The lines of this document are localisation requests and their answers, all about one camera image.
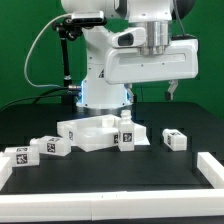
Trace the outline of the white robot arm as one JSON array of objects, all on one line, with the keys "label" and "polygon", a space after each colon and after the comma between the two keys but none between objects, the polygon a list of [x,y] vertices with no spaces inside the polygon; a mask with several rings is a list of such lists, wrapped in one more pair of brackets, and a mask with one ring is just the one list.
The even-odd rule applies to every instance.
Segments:
[{"label": "white robot arm", "polygon": [[168,81],[198,73],[198,40],[174,36],[196,0],[61,0],[70,25],[86,41],[87,75],[77,107],[92,115],[116,114],[134,102],[134,83]]}]

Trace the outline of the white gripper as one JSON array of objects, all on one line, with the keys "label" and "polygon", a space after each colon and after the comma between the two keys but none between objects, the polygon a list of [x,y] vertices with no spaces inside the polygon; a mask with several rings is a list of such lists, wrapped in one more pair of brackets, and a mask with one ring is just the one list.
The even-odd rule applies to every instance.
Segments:
[{"label": "white gripper", "polygon": [[129,101],[134,103],[132,84],[169,81],[165,99],[171,101],[178,79],[194,78],[198,74],[198,40],[174,40],[161,54],[143,55],[146,43],[144,28],[128,28],[108,37],[110,48],[104,62],[104,77],[109,84],[125,84]]}]

